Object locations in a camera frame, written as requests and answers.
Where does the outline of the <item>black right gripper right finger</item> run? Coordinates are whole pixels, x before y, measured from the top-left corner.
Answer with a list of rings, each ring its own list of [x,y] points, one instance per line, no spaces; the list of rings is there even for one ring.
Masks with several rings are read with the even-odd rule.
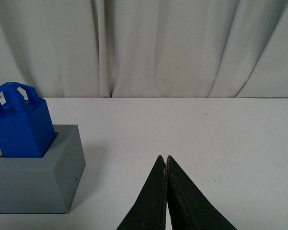
[[[235,230],[172,156],[167,158],[167,202],[174,230]]]

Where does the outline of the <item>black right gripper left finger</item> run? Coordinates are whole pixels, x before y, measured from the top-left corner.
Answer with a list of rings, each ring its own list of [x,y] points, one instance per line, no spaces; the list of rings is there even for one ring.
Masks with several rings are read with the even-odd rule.
[[[166,164],[158,156],[134,205],[117,227],[119,230],[164,230],[167,210]]]

